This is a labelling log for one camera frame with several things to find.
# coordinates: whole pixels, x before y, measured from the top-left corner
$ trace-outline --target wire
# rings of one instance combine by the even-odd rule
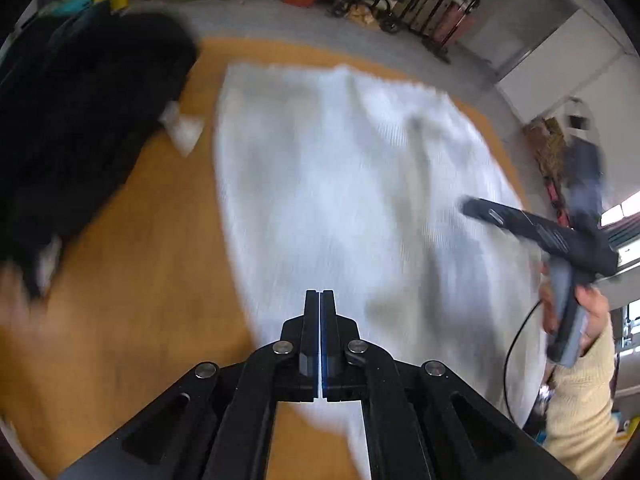
[[[504,367],[502,368],[502,389],[504,390],[504,403],[507,405],[507,412],[509,413],[509,418],[514,424],[516,423],[516,421],[513,418],[513,413],[511,413],[511,407],[509,406],[509,399],[507,396],[507,366],[509,365],[509,357],[511,357],[511,352],[513,351],[513,347],[516,346],[516,342],[518,341],[520,334],[524,330],[524,327],[526,327],[527,322],[529,321],[533,313],[540,306],[540,303],[542,303],[542,300],[538,300],[537,303],[531,308],[531,310],[529,310],[527,317],[524,319],[524,321],[520,325],[520,328],[518,329],[518,332],[516,333],[516,337],[514,337],[513,341],[511,342],[511,346],[509,347],[509,351],[507,352],[507,357],[504,358]]]

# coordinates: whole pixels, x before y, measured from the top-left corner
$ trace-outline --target yellow knit sleeve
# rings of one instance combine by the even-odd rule
[[[580,480],[600,480],[615,458],[618,427],[611,416],[614,371],[611,320],[572,368],[557,366],[546,414],[545,448]]]

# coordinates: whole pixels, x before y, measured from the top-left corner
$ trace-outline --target black garment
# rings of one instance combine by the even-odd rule
[[[126,181],[196,60],[190,35],[159,13],[109,3],[39,18],[0,66],[0,262],[24,273],[54,236],[80,233]]]

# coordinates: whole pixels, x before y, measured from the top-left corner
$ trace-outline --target concrete floor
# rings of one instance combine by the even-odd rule
[[[320,5],[305,9],[279,0],[199,0],[183,4],[138,0],[132,6],[169,8],[187,19],[200,36],[271,38],[361,56],[459,97],[491,120],[518,169],[532,211],[552,214],[542,178],[520,134],[521,125],[495,89],[494,74],[460,46],[450,49],[452,63],[446,65],[410,32],[391,36],[370,30],[327,15]]]

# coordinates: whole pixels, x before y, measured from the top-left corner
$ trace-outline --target white fabric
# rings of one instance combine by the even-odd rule
[[[503,410],[502,365],[537,300],[538,270],[516,238],[459,212],[466,195],[520,203],[445,94],[347,67],[232,66],[214,166],[236,288],[259,345],[302,314],[308,288],[330,288],[362,338],[401,361],[443,361]],[[543,343],[534,316],[509,366],[520,424],[542,379]],[[349,432],[364,474],[359,403],[316,402],[310,412]]]

